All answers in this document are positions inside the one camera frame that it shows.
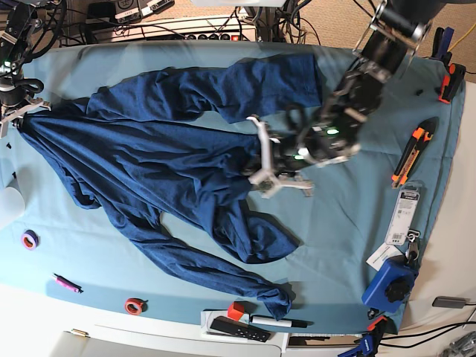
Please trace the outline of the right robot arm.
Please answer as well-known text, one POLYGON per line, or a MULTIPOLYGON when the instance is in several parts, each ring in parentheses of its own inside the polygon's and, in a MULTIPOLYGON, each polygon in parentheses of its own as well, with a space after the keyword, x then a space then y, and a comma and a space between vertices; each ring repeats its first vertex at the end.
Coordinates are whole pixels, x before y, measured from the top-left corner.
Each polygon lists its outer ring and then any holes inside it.
POLYGON ((35 109, 50 109, 51 104, 38 96, 44 89, 41 80, 26 78, 22 70, 33 43, 30 38, 42 20, 32 4, 19 3, 9 12, 1 35, 1 137, 9 124, 35 109))

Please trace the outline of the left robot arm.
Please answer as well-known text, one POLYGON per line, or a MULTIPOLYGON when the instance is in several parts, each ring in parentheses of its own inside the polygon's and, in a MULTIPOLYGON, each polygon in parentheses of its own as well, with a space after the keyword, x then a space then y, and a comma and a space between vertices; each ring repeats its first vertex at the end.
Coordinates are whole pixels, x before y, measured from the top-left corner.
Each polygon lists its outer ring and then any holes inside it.
POLYGON ((384 85, 415 55, 444 6, 444 1, 381 1, 353 49, 354 61, 322 107, 300 123, 290 114, 303 115, 303 107, 287 108, 290 135, 270 132, 258 116, 248 117, 260 140, 260 155, 246 170, 253 188, 266 198, 284 187, 309 192, 313 184, 300 177, 301 170, 354 156, 360 150, 358 132, 380 106, 384 85))

